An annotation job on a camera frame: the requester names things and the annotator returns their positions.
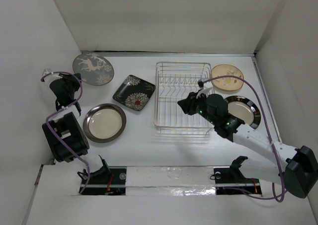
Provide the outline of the beige leaf pattern plate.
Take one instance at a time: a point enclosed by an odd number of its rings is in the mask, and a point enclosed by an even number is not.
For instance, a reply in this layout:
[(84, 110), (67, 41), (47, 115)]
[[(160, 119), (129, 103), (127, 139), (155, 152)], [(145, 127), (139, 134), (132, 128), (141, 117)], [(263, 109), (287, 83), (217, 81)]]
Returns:
[(212, 84), (224, 91), (236, 91), (242, 88), (243, 81), (233, 78), (231, 76), (237, 76), (239, 78), (244, 78), (244, 75), (240, 69), (233, 65), (221, 64), (217, 65), (212, 69), (212, 77), (225, 76), (224, 78), (216, 79)]

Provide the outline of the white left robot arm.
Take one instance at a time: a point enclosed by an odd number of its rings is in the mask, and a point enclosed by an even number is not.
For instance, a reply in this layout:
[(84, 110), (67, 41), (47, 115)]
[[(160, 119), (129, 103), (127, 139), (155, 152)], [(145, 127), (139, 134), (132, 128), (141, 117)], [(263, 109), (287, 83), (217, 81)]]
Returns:
[(53, 157), (58, 162), (78, 159), (90, 173), (89, 162), (83, 157), (88, 154), (89, 143), (78, 122), (81, 116), (79, 100), (83, 94), (81, 75), (45, 70), (41, 81), (55, 96), (56, 111), (42, 125)]

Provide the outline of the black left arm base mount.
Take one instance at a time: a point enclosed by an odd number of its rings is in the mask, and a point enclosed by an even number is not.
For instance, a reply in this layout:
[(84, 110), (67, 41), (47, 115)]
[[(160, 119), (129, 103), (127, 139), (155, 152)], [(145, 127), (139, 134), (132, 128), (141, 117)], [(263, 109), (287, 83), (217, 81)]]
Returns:
[(81, 179), (79, 193), (81, 195), (121, 196), (126, 194), (127, 167), (111, 166), (99, 156), (102, 167), (90, 173), (84, 169), (77, 174)]

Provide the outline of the grey reindeer round plate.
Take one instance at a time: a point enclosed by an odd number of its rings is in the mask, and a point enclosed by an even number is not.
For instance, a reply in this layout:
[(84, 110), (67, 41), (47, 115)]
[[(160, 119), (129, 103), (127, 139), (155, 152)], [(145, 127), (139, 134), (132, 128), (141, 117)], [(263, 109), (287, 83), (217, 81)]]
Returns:
[(112, 64), (95, 52), (78, 55), (73, 61), (73, 71), (81, 75), (83, 82), (93, 86), (110, 83), (115, 74)]

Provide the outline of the black floral square plate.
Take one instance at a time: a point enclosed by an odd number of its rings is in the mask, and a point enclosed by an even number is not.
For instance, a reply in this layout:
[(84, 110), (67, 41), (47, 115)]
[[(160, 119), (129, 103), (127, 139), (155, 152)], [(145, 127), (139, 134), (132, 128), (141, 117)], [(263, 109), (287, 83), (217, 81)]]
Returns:
[(134, 75), (128, 75), (112, 98), (135, 111), (142, 111), (155, 91), (155, 85)]

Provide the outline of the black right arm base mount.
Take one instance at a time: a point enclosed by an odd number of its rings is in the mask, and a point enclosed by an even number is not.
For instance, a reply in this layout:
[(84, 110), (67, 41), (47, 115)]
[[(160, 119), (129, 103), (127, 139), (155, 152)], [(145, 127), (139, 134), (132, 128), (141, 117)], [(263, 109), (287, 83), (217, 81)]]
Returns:
[(213, 169), (210, 180), (213, 180), (216, 184), (217, 195), (262, 194), (259, 180), (246, 178), (239, 170), (242, 163), (247, 159), (246, 156), (239, 156), (230, 166)]

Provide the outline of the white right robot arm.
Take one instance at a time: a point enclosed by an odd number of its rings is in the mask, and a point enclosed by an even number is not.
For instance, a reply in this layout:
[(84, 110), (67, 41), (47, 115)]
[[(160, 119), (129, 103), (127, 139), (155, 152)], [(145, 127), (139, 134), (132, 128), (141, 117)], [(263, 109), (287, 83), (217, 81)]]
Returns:
[(213, 124), (220, 137), (247, 147), (274, 163), (272, 167), (257, 167), (248, 157), (240, 156), (229, 170), (233, 181), (241, 182), (247, 176), (258, 173), (270, 182), (281, 183), (289, 193), (302, 199), (316, 184), (318, 162), (309, 147), (295, 148), (278, 141), (271, 142), (267, 136), (229, 113), (227, 102), (219, 94), (206, 96), (191, 92), (177, 104), (185, 114), (198, 114)]

